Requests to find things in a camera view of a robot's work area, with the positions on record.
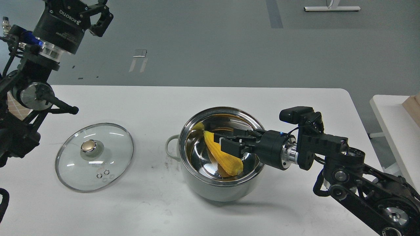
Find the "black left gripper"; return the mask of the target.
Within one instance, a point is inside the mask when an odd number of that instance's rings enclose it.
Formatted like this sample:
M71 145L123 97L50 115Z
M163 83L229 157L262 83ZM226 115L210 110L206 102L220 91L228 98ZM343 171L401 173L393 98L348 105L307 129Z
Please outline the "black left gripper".
M33 35L43 42L75 54L89 29L93 36L102 37L114 15L106 3L87 5L81 0L45 0L45 9L33 30ZM90 17L100 13L91 25Z

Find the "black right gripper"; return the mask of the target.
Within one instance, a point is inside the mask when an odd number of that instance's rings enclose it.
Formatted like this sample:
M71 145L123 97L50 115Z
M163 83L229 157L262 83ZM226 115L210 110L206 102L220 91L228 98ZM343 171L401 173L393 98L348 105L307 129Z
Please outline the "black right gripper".
M245 153L254 153L265 165L286 170L294 160L289 160L296 138L276 130L234 128L227 135L214 133L213 141L220 143L221 151L241 158Z

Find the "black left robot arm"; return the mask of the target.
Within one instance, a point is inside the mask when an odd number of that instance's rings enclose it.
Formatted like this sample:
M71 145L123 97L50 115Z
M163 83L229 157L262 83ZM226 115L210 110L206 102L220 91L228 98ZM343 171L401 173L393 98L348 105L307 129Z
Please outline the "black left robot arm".
M39 127L48 114L77 114L76 106L58 99L48 78L65 54L76 54L86 31L101 37L114 16L106 0L46 0L34 30L11 25L3 17L1 41L9 59L0 81L0 166L23 158L39 145Z

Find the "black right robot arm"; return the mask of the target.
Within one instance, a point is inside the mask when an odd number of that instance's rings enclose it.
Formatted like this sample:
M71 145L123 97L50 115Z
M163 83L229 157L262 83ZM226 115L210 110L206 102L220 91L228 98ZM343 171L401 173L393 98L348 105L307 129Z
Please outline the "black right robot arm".
M313 192L332 197L382 236L418 236L419 194L402 176L383 173L364 163L365 153L349 146L348 139L324 133L320 112L297 106L279 113L283 122L297 125L292 132L234 129L214 134L212 143L234 157L256 154L265 165L286 170L291 164L309 170L313 161L324 167Z

